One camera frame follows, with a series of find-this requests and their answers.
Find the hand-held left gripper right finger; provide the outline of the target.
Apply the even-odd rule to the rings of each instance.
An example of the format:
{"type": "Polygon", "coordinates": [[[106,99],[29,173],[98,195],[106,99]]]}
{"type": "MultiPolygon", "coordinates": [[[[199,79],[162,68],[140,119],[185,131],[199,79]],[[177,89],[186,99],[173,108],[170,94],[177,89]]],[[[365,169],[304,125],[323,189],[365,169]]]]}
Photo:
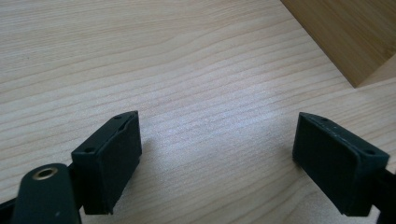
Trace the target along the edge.
{"type": "Polygon", "coordinates": [[[389,154],[335,122],[299,114],[293,159],[336,208],[349,217],[366,217],[372,207],[389,215],[389,154]]]}

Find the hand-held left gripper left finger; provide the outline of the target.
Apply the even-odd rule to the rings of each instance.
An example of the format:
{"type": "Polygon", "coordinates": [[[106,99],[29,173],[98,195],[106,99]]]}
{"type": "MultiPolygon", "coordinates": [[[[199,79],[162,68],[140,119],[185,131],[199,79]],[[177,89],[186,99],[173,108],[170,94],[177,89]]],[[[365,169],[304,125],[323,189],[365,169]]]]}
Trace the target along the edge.
{"type": "Polygon", "coordinates": [[[87,215],[113,213],[141,155],[137,111],[111,118],[71,153],[87,215]]]}

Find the brown wooden box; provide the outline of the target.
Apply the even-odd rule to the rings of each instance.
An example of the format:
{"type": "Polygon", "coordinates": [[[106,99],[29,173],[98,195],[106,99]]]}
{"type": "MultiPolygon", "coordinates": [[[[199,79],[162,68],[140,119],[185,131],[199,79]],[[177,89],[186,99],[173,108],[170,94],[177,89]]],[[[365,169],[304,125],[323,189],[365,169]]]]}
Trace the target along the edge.
{"type": "Polygon", "coordinates": [[[396,77],[396,0],[280,0],[355,88],[396,77]]]}

